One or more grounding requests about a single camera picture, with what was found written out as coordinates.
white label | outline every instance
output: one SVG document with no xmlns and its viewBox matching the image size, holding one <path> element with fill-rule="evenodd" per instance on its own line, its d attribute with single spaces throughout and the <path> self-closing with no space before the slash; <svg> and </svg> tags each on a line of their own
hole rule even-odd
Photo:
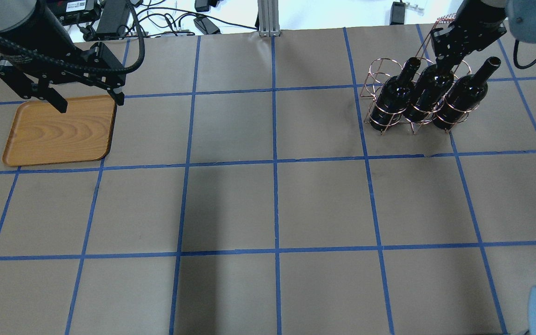
<svg viewBox="0 0 536 335">
<path fill-rule="evenodd" d="M 86 9 L 86 0 L 68 2 L 66 7 L 66 12 L 75 12 Z"/>
</svg>

metal post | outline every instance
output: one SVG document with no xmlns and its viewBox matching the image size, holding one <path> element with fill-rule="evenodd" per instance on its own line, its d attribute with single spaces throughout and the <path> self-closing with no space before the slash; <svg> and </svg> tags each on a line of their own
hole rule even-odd
<svg viewBox="0 0 536 335">
<path fill-rule="evenodd" d="M 278 0 L 258 0 L 258 17 L 260 37 L 281 35 L 281 26 L 278 24 Z"/>
</svg>

black bottle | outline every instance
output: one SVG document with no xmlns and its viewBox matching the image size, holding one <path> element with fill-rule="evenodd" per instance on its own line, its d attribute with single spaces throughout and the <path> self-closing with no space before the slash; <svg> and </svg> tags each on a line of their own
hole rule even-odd
<svg viewBox="0 0 536 335">
<path fill-rule="evenodd" d="M 390 78 L 383 85 L 369 120 L 374 129 L 385 131 L 398 122 L 402 110 L 407 108 L 409 104 L 411 93 L 415 88 L 412 82 L 413 76 L 419 70 L 419 66 L 421 66 L 421 60 L 417 57 L 411 57 L 404 63 L 400 74 Z"/>
<path fill-rule="evenodd" d="M 411 122 L 421 122 L 434 110 L 442 96 L 454 83 L 452 64 L 430 65 L 419 76 L 410 105 L 402 113 Z"/>
<path fill-rule="evenodd" d="M 449 130 L 464 115 L 459 111 L 468 111 L 477 106 L 487 94 L 487 79 L 500 67 L 501 63 L 499 58 L 489 57 L 475 74 L 460 78 L 448 93 L 444 106 L 436 114 L 434 125 L 440 129 Z"/>
</svg>

wooden tray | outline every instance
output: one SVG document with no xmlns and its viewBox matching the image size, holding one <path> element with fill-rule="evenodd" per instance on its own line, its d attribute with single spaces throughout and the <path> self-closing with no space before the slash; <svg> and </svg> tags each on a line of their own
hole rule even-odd
<svg viewBox="0 0 536 335">
<path fill-rule="evenodd" d="M 2 160 L 7 166 L 97 161 L 111 148 L 115 102 L 108 95 L 69 98 L 62 114 L 47 102 L 24 102 Z"/>
</svg>

robotic arm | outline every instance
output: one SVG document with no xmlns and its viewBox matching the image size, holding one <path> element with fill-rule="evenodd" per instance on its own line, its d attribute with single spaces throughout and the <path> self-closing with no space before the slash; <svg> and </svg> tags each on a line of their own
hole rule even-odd
<svg viewBox="0 0 536 335">
<path fill-rule="evenodd" d="M 136 17 L 130 0 L 126 3 Z M 86 51 L 76 47 L 44 0 L 0 0 L 0 78 L 19 97 L 47 100 L 62 113 L 67 101 L 50 84 L 80 82 L 100 87 L 121 106 L 126 74 L 136 70 L 144 57 L 138 23 L 136 30 L 140 55 L 134 65 L 124 68 L 102 42 Z"/>
<path fill-rule="evenodd" d="M 536 43 L 536 0 L 464 0 L 448 28 L 431 32 L 438 66 L 458 65 L 466 55 L 498 40 L 506 33 L 506 16 L 516 45 Z"/>
</svg>

